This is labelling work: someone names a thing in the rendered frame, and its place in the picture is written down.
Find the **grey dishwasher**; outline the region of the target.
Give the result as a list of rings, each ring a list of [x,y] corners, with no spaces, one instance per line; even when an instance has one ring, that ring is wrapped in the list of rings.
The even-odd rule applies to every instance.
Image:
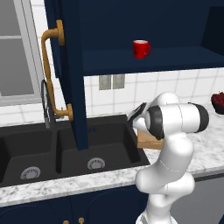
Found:
[[[197,178],[194,191],[172,205],[171,216],[178,224],[224,224],[224,173]]]

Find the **black double sink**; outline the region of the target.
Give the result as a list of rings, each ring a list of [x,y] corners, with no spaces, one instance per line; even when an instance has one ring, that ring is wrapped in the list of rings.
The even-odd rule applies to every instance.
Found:
[[[0,128],[0,187],[147,165],[125,115],[87,120],[88,148],[78,150],[70,122]]]

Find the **red mug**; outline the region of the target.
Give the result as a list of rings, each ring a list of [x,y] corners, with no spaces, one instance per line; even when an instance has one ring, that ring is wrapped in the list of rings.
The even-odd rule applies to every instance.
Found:
[[[136,59],[142,60],[151,54],[151,45],[147,40],[134,40],[133,54]]]

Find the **dark bowl of red fruit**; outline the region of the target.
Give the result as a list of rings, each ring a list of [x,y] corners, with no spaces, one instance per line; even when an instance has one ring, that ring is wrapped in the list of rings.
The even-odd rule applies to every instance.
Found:
[[[217,114],[224,115],[224,93],[219,92],[218,94],[213,94],[211,97],[211,103]]]

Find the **dark grey tap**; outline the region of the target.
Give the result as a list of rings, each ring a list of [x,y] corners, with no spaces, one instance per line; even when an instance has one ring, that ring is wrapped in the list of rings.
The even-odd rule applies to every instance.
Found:
[[[41,100],[44,112],[45,127],[47,129],[51,129],[55,126],[56,119],[45,80],[41,81]]]

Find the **navy wall cabinet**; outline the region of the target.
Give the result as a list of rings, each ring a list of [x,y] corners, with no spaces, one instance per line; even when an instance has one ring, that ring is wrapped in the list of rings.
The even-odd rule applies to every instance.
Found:
[[[224,67],[224,0],[80,0],[79,13],[86,76]]]

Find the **navy base cupboard door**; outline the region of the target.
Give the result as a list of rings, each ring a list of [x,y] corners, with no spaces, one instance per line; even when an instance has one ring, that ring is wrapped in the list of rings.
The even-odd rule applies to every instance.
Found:
[[[134,185],[70,197],[73,221],[83,217],[83,224],[136,224],[147,200],[148,195]]]
[[[74,224],[68,199],[46,199],[0,207],[0,224]]]

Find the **navy cabinet door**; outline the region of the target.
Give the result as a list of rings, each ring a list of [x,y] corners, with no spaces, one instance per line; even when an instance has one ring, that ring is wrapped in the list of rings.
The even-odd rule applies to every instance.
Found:
[[[71,103],[71,126],[78,150],[88,148],[85,87],[83,78],[81,28],[78,0],[44,0],[49,29],[56,28],[59,19],[63,24],[65,44],[51,38],[52,58],[56,77],[66,103]]]

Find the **grey wall socket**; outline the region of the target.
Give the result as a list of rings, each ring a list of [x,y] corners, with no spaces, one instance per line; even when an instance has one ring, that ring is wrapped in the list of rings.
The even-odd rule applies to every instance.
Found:
[[[111,76],[110,75],[100,75],[99,76],[99,89],[100,90],[111,89]]]
[[[124,74],[115,74],[113,76],[113,89],[124,88],[125,75]]]

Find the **grey framed window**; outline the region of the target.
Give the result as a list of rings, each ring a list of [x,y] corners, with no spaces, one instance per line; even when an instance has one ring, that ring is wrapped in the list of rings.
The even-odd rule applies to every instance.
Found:
[[[0,106],[40,103],[43,79],[30,0],[0,0]]]

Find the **wooden tray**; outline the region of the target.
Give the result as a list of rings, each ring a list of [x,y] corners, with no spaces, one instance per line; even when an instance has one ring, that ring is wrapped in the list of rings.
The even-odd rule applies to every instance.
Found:
[[[137,132],[138,148],[161,150],[162,146],[163,140],[157,140],[153,135],[144,133],[140,130]]]

